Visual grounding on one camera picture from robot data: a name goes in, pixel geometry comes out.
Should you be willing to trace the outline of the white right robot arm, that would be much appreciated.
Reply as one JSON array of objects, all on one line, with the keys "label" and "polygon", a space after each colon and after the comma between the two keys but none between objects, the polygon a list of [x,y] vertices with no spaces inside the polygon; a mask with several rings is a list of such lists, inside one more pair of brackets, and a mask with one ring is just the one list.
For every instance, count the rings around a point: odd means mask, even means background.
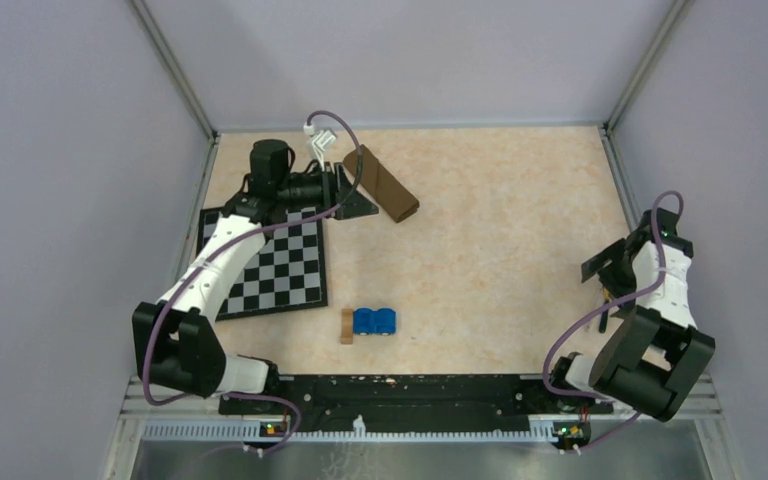
[{"label": "white right robot arm", "polygon": [[716,342],[697,328],[689,308],[694,247],[678,234],[679,219],[663,208],[647,210],[627,237],[582,263],[582,281],[596,277],[608,299],[596,315],[621,323],[596,356],[573,352],[545,374],[554,409],[613,400],[667,422],[687,399]]}]

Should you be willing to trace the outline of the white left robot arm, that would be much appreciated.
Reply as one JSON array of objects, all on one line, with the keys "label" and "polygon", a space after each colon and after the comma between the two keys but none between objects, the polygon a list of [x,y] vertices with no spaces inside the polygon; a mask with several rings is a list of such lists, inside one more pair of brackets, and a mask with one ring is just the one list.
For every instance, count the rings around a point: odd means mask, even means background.
[{"label": "white left robot arm", "polygon": [[151,393],[159,385],[178,397],[242,393],[262,414],[277,407],[281,388],[269,379],[269,362],[226,353],[215,323],[236,279],[275,231],[376,214],[376,206],[357,191],[362,168],[346,174],[341,163],[326,160],[335,140],[330,130],[313,135],[307,142],[312,160],[301,172],[293,171],[295,152],[286,142],[256,141],[250,171],[222,206],[206,245],[166,293],[136,307],[135,359],[150,404],[160,402]]}]

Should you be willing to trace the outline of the brown cloth napkin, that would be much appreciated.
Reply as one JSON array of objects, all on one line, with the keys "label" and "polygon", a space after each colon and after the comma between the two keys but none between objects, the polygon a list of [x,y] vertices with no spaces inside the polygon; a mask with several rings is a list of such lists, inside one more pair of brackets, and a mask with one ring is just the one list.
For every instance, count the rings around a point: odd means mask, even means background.
[{"label": "brown cloth napkin", "polygon": [[361,155],[355,150],[343,158],[344,168],[355,175],[363,160],[361,186],[387,215],[401,223],[418,212],[419,199],[411,193],[366,146],[361,145]]}]

